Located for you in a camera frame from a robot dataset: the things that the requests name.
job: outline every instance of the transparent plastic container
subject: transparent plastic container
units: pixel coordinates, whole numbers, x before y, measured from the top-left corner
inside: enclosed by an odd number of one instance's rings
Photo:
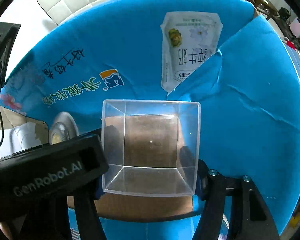
[[[102,175],[103,191],[193,195],[200,116],[197,102],[104,100],[101,140],[109,171]]]

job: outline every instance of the white paper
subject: white paper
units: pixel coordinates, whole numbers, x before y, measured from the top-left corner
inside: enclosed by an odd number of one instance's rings
[[[35,125],[34,122],[26,122],[21,126],[5,129],[3,142],[0,147],[0,158],[41,145],[40,139],[35,138]]]
[[[223,24],[217,13],[168,12],[160,27],[161,86],[170,93],[216,52]]]

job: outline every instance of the metal screw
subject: metal screw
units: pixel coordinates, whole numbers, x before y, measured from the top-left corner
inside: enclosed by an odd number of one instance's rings
[[[251,178],[248,176],[248,175],[243,175],[242,176],[242,179],[245,181],[245,182],[249,182],[251,180]]]
[[[209,170],[208,173],[211,175],[211,176],[216,176],[218,174],[218,172],[216,170]]]

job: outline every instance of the black cable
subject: black cable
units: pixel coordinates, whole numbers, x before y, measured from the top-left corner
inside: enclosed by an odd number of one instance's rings
[[[0,147],[1,147],[1,145],[2,145],[2,142],[3,142],[3,136],[4,136],[4,130],[3,130],[3,120],[2,120],[1,111],[0,111],[0,123],[1,123],[1,132],[2,132],[2,135],[1,135],[1,141],[0,141]]]

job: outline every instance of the brown cardboard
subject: brown cardboard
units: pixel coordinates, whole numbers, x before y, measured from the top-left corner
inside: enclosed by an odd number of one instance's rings
[[[177,116],[139,115],[126,117],[124,165],[176,167],[177,146]]]
[[[173,219],[193,211],[192,196],[136,197],[105,193],[94,203],[100,217],[134,222]],[[68,206],[74,208],[72,196],[68,196]]]
[[[254,14],[253,14],[253,18],[256,18],[260,15],[260,13],[258,12],[258,10],[254,7]]]

